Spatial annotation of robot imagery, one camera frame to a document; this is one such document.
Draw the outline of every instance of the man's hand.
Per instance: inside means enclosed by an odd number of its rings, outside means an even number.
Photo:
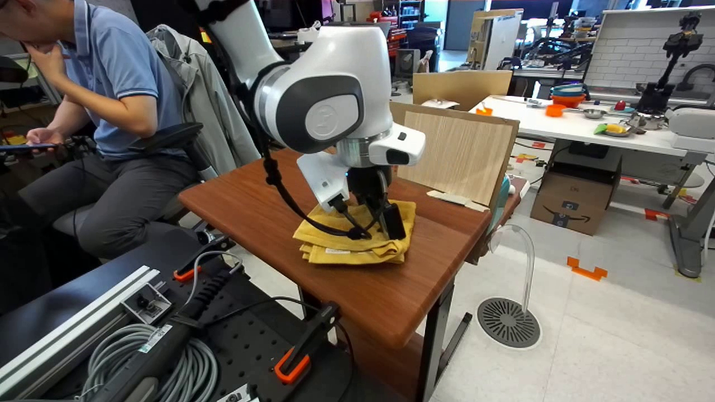
[[[26,131],[26,146],[59,146],[65,137],[58,130],[32,128]]]
[[[59,44],[26,44],[23,49],[50,84],[58,84],[58,81],[67,78]]]

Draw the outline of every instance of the floor drain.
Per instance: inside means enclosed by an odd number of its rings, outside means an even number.
[[[511,300],[484,300],[476,314],[488,338],[511,348],[526,348],[540,334],[533,314]]]

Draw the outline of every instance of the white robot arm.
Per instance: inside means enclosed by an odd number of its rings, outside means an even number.
[[[244,110],[252,123],[304,155],[299,167],[318,205],[333,207],[352,193],[381,226],[391,226],[381,217],[388,166],[416,162],[423,135],[393,123],[384,34],[376,27],[322,27],[309,49],[286,65],[252,0],[182,4],[230,57],[232,73],[247,90]]]

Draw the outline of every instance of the brown table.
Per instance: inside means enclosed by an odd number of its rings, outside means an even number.
[[[286,188],[309,209],[313,193],[296,170],[296,155],[274,152]],[[349,325],[360,367],[391,381],[408,400],[429,400],[447,359],[444,323],[452,276],[478,245],[488,214],[427,196],[427,188],[393,181],[391,199],[417,203],[413,242],[401,266],[309,266],[299,257],[292,214],[266,185],[260,162],[193,185],[181,195],[184,207],[292,280],[316,301],[335,301]],[[427,318],[423,342],[416,329]]]

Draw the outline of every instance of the blue shirt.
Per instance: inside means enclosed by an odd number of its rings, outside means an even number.
[[[107,98],[153,95],[159,130],[182,123],[181,94],[146,36],[124,16],[74,0],[74,44],[61,44],[69,81]],[[137,137],[94,117],[94,140],[107,161],[135,157]]]

